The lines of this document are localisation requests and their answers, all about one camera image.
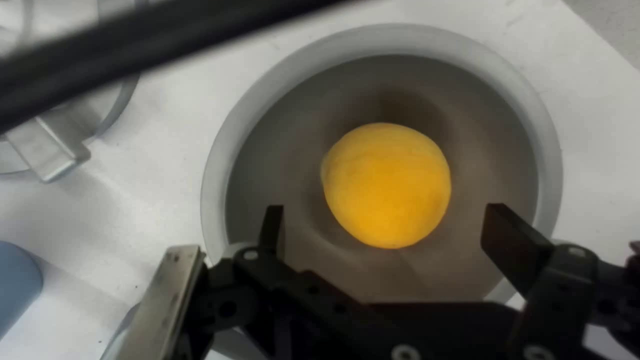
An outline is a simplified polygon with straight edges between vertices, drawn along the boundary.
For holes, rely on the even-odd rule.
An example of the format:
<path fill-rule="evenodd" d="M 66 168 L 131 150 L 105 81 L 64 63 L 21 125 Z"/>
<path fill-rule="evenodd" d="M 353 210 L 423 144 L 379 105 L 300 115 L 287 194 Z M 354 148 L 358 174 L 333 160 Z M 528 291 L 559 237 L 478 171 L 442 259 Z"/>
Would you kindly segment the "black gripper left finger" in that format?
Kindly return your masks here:
<path fill-rule="evenodd" d="M 276 256 L 283 233 L 284 233 L 284 208 L 280 204 L 269 206 L 263 219 L 261 237 L 258 237 L 261 250 Z"/>

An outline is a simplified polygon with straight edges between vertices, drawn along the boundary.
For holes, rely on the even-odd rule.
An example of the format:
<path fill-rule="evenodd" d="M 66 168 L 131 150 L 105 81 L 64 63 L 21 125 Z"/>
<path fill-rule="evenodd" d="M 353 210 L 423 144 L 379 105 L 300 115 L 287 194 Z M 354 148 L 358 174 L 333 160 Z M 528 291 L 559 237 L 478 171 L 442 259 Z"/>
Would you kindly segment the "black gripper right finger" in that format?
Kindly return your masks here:
<path fill-rule="evenodd" d="M 481 245 L 502 275 L 526 293 L 554 252 L 554 243 L 506 204 L 488 204 Z"/>

